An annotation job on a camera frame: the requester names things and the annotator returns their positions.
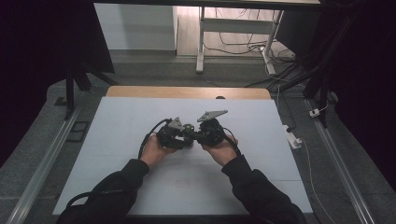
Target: white wall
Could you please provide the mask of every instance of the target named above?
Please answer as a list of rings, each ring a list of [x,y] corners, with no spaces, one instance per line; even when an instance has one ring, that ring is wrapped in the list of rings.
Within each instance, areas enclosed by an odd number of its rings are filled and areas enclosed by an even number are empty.
[[[95,9],[109,49],[176,49],[175,7],[95,4]]]

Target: black jacket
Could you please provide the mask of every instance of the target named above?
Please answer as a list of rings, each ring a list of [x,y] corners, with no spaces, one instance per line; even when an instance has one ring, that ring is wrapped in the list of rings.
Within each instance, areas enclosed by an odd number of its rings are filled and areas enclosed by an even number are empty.
[[[251,170],[244,156],[228,162],[221,170],[230,177],[233,195],[249,213],[262,223],[305,223],[301,210],[278,190],[259,170]],[[58,224],[122,223],[134,205],[137,190],[149,167],[140,160],[130,160],[125,167],[102,180],[87,202],[69,204],[61,213]]]

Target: gray floor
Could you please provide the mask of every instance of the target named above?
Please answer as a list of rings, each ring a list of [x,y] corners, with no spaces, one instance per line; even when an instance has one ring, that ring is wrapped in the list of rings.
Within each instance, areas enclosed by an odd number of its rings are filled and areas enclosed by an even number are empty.
[[[246,59],[208,59],[205,72],[195,74],[194,59],[175,58],[152,55],[136,57],[134,55],[113,54],[116,75],[111,75],[122,85],[154,86],[203,86],[244,87],[249,83],[267,79],[262,60]],[[277,71],[285,65],[278,65]],[[95,77],[92,79],[92,91],[89,101],[78,116],[78,121],[91,122],[100,99],[106,94],[108,85]],[[257,85],[265,88],[270,82]],[[305,140],[310,156],[312,178],[318,198],[335,223],[360,223],[344,186],[336,173],[328,152],[322,143],[314,121],[307,115],[302,87],[295,87],[285,93],[286,101],[279,97],[279,114],[284,124],[292,125],[291,113],[296,121],[293,131],[297,137]],[[23,137],[13,155],[0,169],[0,223],[5,223],[21,197],[30,177],[40,162],[49,143],[60,129],[65,113],[64,106],[55,106],[58,97],[65,96],[64,82],[49,88],[48,100],[43,106],[35,123]],[[396,195],[384,177],[379,173],[371,159],[337,118],[331,103],[327,109],[330,132],[339,147],[346,164],[352,173],[361,193],[369,205],[376,223],[396,223]],[[70,134],[69,139],[79,136]],[[56,217],[51,212],[56,204],[64,183],[70,173],[81,142],[66,142],[58,156],[46,183],[39,193],[25,223],[54,223]],[[321,223],[332,223],[322,208],[311,188],[307,151],[302,148],[293,151],[293,156],[300,170],[304,186],[311,205]],[[318,223],[313,215],[306,215],[308,223]]]

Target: white cable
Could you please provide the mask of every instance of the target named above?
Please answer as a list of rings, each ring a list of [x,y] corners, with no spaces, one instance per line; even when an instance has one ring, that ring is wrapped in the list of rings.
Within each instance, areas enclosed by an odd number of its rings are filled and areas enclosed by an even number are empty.
[[[335,224],[334,220],[332,220],[332,217],[329,215],[329,213],[327,213],[327,211],[326,211],[326,209],[324,208],[323,204],[320,202],[317,193],[315,192],[314,183],[313,183],[313,180],[312,180],[311,160],[309,159],[308,147],[306,146],[305,140],[304,140],[303,138],[300,138],[300,139],[304,142],[305,150],[306,150],[306,155],[308,156],[309,178],[310,178],[310,180],[311,180],[311,187],[312,187],[312,190],[314,191],[315,197],[317,198],[318,203],[320,204],[320,206],[321,206],[321,208],[323,209],[323,211],[326,213],[327,217],[332,221],[332,223]]]
[[[322,110],[325,110],[327,108],[327,106],[329,106],[329,101],[326,101],[326,106],[324,108],[320,109],[319,112]]]

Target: white board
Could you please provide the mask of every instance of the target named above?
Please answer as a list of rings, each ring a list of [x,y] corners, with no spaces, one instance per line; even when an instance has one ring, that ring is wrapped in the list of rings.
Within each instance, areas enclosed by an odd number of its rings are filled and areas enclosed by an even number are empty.
[[[304,213],[312,213],[274,101],[104,97],[53,214],[61,214],[71,198],[91,191],[137,158],[144,136],[160,120],[180,117],[197,130],[197,119],[206,111],[223,109],[229,112],[218,117],[219,123],[238,139],[250,167],[261,170]],[[129,214],[247,214],[220,170],[195,142],[192,149],[167,156],[145,176]]]

